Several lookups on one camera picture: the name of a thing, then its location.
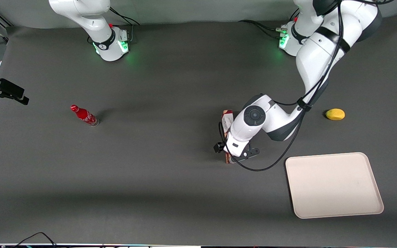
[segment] coca-cola bottle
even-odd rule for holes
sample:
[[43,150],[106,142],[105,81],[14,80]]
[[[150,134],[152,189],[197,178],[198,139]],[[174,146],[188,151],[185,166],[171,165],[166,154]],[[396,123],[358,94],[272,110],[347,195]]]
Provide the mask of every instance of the coca-cola bottle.
[[78,116],[79,119],[81,119],[83,122],[87,123],[88,125],[92,127],[96,127],[99,124],[99,120],[96,118],[96,116],[88,112],[86,109],[79,108],[76,105],[72,105],[70,109],[71,111],[76,113],[76,116]]

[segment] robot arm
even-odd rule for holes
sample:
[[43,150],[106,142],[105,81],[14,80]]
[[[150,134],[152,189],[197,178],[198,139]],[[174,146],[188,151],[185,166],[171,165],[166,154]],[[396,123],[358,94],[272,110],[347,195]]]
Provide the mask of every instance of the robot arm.
[[93,40],[96,52],[106,61],[116,61],[128,52],[126,30],[110,27],[101,14],[110,0],[49,0],[52,9],[79,24]]
[[[304,82],[306,96],[301,98],[298,106],[286,113],[267,95],[251,98],[241,113],[235,118],[227,133],[224,150],[233,156],[240,157],[245,146],[260,129],[263,129],[272,140],[284,141],[295,131],[300,119],[323,93],[328,84],[328,75],[339,61],[363,34],[376,30],[380,24],[380,12],[377,6],[354,0],[344,0],[341,4],[343,20],[343,40],[339,44],[332,65],[332,56],[339,40],[339,18],[337,8],[324,16],[324,23],[302,45],[296,56],[298,72]],[[317,91],[311,90],[325,74]]]

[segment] lemon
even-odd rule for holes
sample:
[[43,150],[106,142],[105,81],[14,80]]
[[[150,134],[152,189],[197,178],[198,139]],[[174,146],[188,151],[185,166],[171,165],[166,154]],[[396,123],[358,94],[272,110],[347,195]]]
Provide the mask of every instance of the lemon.
[[345,112],[339,108],[333,108],[326,112],[326,117],[327,117],[327,119],[332,120],[332,121],[340,121],[340,120],[344,119]]

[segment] dark gray mat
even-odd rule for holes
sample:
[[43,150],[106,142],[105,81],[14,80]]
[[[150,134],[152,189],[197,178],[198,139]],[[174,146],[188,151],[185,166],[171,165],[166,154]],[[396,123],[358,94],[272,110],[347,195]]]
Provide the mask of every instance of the dark gray mat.
[[[295,59],[253,25],[136,27],[112,63],[82,29],[10,33],[0,77],[31,100],[0,105],[0,242],[43,231],[58,243],[397,247],[397,16],[335,66],[287,155],[364,152],[385,211],[309,220],[293,213],[284,162],[253,173],[212,149],[222,110],[303,93]],[[343,121],[323,118],[335,107]],[[246,164],[261,168],[287,142],[261,133],[253,145]]]

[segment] white tray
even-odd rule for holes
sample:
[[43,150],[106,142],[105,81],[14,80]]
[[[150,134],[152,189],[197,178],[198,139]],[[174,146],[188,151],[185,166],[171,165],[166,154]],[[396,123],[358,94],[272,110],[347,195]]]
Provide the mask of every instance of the white tray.
[[377,215],[384,210],[370,162],[361,152],[290,157],[286,170],[299,218]]

